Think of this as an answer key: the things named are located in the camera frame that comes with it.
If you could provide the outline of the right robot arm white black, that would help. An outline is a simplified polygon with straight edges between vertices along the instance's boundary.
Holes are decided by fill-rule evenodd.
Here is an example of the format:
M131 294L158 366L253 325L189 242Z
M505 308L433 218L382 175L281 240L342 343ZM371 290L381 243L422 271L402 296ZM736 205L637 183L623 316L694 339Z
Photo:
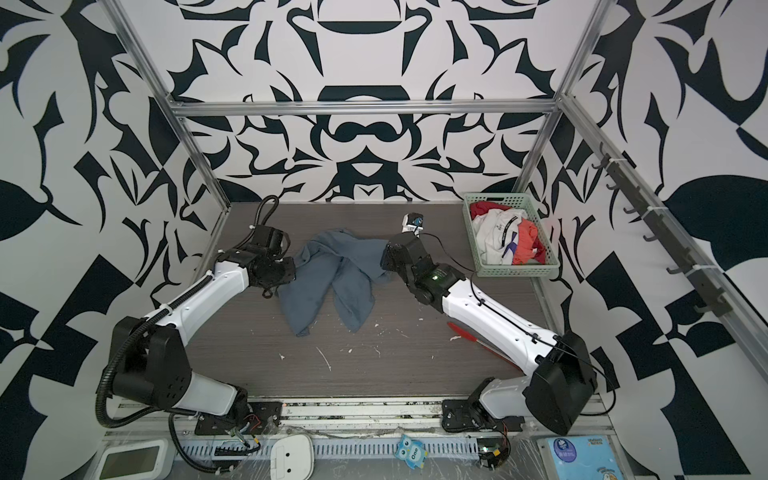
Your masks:
M532 417L557 435L568 434L598 387L584 340L523 319L454 266L434 262L422 229L422 215L405 215L401 232L385 247L382 268L397 274L421 304L474 330L523 373L484 380L461 408L445 408L443 429L497 429L507 418Z

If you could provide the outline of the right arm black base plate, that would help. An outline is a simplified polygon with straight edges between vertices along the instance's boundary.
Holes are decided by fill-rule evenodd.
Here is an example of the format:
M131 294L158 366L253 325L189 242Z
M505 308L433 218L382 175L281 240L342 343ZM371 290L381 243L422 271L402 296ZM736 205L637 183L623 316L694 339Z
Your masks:
M479 401L450 400L441 402L441 428L448 433L480 431L521 432L525 418L508 416L496 419Z

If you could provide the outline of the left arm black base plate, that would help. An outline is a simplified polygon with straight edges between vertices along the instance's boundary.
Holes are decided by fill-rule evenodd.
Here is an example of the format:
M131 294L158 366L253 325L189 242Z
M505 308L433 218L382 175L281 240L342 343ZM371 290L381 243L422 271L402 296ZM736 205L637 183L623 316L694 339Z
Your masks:
M236 403L223 416L201 415L197 420L194 433L197 436L233 435L238 431L242 435L261 435L272 427L278 426L283 404L278 401L258 401Z

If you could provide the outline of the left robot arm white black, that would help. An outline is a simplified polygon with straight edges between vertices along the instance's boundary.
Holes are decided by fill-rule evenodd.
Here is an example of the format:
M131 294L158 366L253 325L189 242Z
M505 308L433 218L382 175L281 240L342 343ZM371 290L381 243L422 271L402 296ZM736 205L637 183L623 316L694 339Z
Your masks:
M246 237L217 254L213 266L167 304L114 327L109 360L96 388L95 417L105 428L126 426L155 412L201 414L241 430L250 414L241 387L193 371L186 347L226 303L250 288L271 298L292 282L287 233L269 225L279 199L258 205Z

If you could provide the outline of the grey blue t shirt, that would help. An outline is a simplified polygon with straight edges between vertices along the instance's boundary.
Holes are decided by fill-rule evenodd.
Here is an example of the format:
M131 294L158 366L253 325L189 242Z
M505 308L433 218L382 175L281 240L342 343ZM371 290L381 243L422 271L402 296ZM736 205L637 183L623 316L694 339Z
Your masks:
M375 305L373 286L390 281L381 267L387 241L326 230L313 236L294 257L296 278L278 288L280 307L297 337L307 336L328 292L348 331L361 329Z

